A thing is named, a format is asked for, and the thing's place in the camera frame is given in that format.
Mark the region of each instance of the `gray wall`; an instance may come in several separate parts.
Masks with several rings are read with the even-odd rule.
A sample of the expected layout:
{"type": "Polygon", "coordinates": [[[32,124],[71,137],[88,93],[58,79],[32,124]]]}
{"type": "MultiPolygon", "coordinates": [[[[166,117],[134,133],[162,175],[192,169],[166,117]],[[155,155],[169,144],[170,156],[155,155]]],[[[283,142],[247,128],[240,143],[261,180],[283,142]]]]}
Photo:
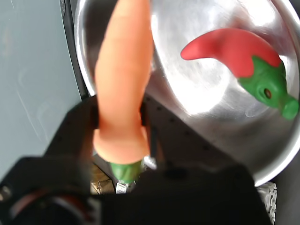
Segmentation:
{"type": "Polygon", "coordinates": [[[0,179],[80,102],[59,0],[0,1],[0,179]]]}

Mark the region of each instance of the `screw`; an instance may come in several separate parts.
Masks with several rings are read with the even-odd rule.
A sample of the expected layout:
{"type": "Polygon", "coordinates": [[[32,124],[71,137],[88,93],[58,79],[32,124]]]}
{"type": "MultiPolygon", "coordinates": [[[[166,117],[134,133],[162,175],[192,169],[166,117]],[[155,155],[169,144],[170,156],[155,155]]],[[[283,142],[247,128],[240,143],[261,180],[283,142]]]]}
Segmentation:
{"type": "Polygon", "coordinates": [[[11,191],[8,187],[3,186],[0,189],[0,202],[3,202],[11,197],[11,191]]]}

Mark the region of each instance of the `rubber toy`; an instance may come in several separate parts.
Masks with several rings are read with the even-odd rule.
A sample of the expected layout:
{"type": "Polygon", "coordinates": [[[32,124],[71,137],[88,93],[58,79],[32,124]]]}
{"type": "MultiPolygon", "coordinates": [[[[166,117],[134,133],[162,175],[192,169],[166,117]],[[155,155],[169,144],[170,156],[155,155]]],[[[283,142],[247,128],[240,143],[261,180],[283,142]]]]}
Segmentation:
{"type": "Polygon", "coordinates": [[[149,155],[140,107],[150,79],[150,2],[118,0],[95,67],[99,129],[94,148],[118,180],[137,179],[149,155]]]}
{"type": "Polygon", "coordinates": [[[268,42],[252,32],[232,28],[211,31],[189,43],[181,57],[217,59],[258,101],[278,108],[288,120],[298,114],[299,102],[287,93],[283,61],[268,42]]]}

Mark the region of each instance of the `red chili pepper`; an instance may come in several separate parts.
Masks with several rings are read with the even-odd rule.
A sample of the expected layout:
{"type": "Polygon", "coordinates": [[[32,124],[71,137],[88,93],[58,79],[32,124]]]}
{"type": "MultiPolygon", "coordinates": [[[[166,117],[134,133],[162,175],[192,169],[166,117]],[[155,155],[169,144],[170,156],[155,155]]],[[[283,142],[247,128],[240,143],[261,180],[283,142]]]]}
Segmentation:
{"type": "Polygon", "coordinates": [[[282,60],[268,42],[252,32],[233,28],[211,31],[189,43],[181,57],[215,58],[260,102],[279,108],[287,119],[298,113],[298,101],[287,94],[282,60]]]}
{"type": "Polygon", "coordinates": [[[251,77],[254,73],[252,56],[256,56],[273,67],[281,59],[268,42],[247,30],[220,29],[206,33],[181,52],[185,60],[215,58],[227,65],[234,76],[251,77]]]}

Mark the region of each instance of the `stainless steel bowl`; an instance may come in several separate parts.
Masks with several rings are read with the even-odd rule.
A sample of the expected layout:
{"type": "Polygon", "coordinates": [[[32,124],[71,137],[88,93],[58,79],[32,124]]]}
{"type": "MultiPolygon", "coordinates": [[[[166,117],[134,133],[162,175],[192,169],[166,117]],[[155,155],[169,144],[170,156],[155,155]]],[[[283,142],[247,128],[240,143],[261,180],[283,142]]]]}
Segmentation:
{"type": "MultiPolygon", "coordinates": [[[[89,93],[95,63],[116,0],[79,0],[76,49],[89,93]]],[[[267,40],[299,95],[300,20],[288,0],[152,0],[155,55],[147,93],[196,132],[242,162],[259,186],[280,173],[300,148],[300,120],[283,119],[257,102],[214,59],[184,61],[183,47],[208,31],[235,27],[267,40]]]]}

